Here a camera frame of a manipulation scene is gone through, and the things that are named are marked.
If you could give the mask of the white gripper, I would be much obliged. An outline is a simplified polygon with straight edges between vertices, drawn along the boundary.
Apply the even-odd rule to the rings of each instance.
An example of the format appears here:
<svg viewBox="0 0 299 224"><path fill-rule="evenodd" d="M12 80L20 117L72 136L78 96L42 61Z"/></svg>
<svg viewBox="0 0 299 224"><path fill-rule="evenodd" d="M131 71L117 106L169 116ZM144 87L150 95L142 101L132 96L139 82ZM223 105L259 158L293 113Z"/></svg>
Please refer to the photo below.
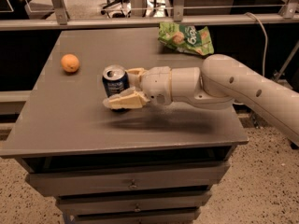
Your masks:
<svg viewBox="0 0 299 224"><path fill-rule="evenodd" d="M103 101L106 108L113 110L138 109L149 101L154 105L170 105L172 103L170 67L153 67L148 71L144 68L131 68L127 69L126 73L129 84L133 87L140 86L142 91L129 88L114 94Z"/></svg>

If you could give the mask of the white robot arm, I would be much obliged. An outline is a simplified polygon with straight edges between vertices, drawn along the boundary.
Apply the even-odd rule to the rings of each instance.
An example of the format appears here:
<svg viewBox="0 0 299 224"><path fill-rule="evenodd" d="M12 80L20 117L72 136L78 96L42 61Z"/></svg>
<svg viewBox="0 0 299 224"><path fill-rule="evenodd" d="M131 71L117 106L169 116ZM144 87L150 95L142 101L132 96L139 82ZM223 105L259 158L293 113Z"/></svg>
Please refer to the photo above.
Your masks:
<svg viewBox="0 0 299 224"><path fill-rule="evenodd" d="M110 109L137 109L148 103L183 102L222 109L239 101L299 144L299 93L254 72L226 55L215 54L199 67L132 68L129 87L103 101Z"/></svg>

